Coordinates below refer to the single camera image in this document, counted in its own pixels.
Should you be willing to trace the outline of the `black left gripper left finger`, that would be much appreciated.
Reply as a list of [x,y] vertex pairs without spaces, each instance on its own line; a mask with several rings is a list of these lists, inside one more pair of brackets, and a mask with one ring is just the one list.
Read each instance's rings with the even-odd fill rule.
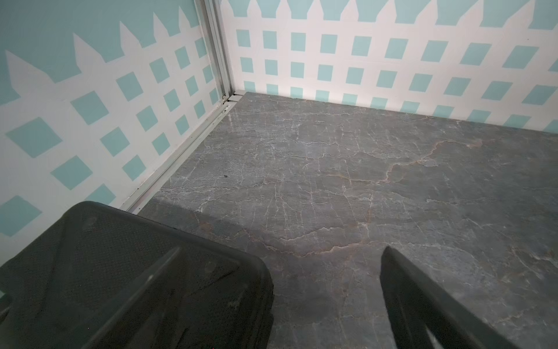
[[141,330],[152,314],[160,315],[154,348],[171,348],[177,326],[181,286],[176,279],[183,271],[183,249],[175,247],[110,301],[94,317],[85,348],[123,348]]

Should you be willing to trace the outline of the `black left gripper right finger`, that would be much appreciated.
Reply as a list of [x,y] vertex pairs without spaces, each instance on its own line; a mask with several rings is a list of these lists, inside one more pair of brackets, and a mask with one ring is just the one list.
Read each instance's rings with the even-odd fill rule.
[[398,348],[516,348],[392,247],[381,258],[380,282]]

